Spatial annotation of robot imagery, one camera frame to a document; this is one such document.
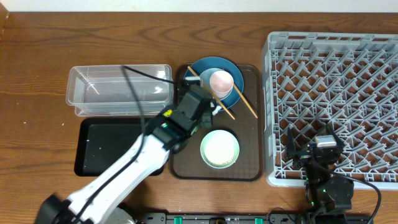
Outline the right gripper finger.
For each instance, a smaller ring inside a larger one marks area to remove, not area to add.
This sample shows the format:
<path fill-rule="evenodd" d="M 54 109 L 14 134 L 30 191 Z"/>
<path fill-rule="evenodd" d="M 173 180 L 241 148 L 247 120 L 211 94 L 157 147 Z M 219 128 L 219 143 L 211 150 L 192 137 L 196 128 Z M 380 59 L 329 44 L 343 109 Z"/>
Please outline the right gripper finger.
<path fill-rule="evenodd" d="M 345 143 L 336 135 L 336 133 L 334 132 L 334 130 L 333 130 L 333 126 L 332 125 L 330 125 L 330 124 L 327 124 L 326 125 L 326 132 L 329 134 L 329 135 L 332 135 L 333 136 L 333 138 L 334 138 L 334 140 L 335 140 L 335 142 L 336 142 L 336 146 L 337 147 L 344 147 L 345 146 Z"/>
<path fill-rule="evenodd" d="M 292 131 L 290 128 L 288 128 L 288 130 L 287 130 L 286 153 L 287 153 L 287 157 L 295 156 L 294 138 L 293 138 Z"/>

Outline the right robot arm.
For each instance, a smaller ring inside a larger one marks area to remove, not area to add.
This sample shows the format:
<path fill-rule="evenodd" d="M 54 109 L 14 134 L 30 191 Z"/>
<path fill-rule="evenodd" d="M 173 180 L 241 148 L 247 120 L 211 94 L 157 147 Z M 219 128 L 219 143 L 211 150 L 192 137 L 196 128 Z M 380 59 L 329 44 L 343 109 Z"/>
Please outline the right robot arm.
<path fill-rule="evenodd" d="M 347 223 L 345 211 L 352 208 L 354 183 L 331 174 L 328 168 L 339 160 L 345 143 L 329 125 L 320 132 L 313 143 L 298 150 L 291 129 L 287 131 L 287 158 L 293 160 L 294 168 L 305 170 L 305 196 L 313 205 L 295 223 Z"/>

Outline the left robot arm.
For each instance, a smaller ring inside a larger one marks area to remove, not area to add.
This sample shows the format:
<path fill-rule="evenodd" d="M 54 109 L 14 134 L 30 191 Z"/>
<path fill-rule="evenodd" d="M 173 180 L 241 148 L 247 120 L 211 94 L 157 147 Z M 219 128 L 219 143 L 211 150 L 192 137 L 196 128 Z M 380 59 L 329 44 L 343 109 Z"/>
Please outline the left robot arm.
<path fill-rule="evenodd" d="M 36 223 L 105 223 L 116 207 L 146 177 L 179 153 L 203 122 L 211 123 L 211 93 L 190 85 L 172 110 L 148 120 L 130 149 L 86 187 L 64 201 L 51 195 L 40 206 Z"/>

